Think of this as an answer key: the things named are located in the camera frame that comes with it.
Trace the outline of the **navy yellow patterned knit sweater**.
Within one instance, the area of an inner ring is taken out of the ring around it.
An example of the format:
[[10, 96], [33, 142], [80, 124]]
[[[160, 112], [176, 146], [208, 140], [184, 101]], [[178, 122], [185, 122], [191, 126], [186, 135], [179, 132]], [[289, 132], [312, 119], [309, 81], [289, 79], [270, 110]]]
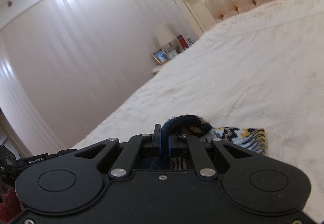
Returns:
[[[210, 123], [197, 115], [181, 115], [169, 119], [161, 128], [161, 136], [192, 135], [201, 142], [210, 143], [212, 139], [222, 139], [240, 147], [266, 154], [266, 133], [264, 129], [212, 127]], [[151, 157], [143, 159], [145, 170], [189, 170], [189, 160], [184, 157], [162, 158]]]

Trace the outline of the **red clothed operator body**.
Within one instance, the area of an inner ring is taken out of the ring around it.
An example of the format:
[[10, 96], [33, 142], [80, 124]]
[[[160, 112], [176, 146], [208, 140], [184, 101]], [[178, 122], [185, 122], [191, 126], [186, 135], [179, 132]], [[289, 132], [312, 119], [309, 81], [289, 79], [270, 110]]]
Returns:
[[1, 180], [1, 222], [10, 223], [21, 213], [20, 201], [13, 187]]

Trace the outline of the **white nightstand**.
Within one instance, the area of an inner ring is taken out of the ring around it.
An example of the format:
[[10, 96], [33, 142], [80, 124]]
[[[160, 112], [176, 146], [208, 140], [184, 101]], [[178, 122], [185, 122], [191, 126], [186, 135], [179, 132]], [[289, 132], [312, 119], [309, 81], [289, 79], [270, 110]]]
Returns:
[[161, 71], [161, 69], [164, 67], [164, 65], [158, 65], [156, 66], [153, 70], [152, 70], [152, 73], [154, 75], [156, 75], [157, 73], [159, 73]]

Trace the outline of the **gold framed photo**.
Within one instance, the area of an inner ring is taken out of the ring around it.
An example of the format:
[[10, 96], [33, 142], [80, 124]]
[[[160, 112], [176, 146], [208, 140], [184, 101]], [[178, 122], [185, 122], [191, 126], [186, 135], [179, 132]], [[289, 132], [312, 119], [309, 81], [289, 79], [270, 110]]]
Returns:
[[170, 60], [167, 52], [160, 48], [158, 51], [151, 54], [151, 56], [157, 61], [158, 64], [163, 65]]

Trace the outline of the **cream bedspread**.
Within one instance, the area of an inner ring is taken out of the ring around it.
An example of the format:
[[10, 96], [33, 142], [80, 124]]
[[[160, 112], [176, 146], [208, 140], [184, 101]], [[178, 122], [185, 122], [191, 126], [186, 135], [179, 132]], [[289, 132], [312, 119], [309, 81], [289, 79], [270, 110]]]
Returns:
[[268, 156], [311, 181], [305, 212], [323, 220], [323, 0], [278, 0], [206, 32], [75, 145], [126, 142], [197, 115], [214, 127], [263, 128]]

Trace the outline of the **cream table lamp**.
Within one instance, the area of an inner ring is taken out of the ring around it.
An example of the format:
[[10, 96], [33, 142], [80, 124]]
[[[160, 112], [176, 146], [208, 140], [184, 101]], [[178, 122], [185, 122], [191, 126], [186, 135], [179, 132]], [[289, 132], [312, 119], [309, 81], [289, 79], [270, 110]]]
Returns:
[[171, 52], [175, 50], [177, 54], [181, 52], [176, 35], [165, 24], [159, 24], [156, 27], [157, 40], [164, 50]]

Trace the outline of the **small white picture frame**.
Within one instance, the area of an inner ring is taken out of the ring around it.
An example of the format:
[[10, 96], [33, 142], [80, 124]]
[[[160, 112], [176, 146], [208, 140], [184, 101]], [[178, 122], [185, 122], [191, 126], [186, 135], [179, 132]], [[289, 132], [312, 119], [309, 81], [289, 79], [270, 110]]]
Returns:
[[192, 41], [192, 39], [190, 38], [190, 36], [187, 37], [187, 43], [188, 43], [188, 45], [189, 45], [190, 47], [193, 46], [193, 41]]

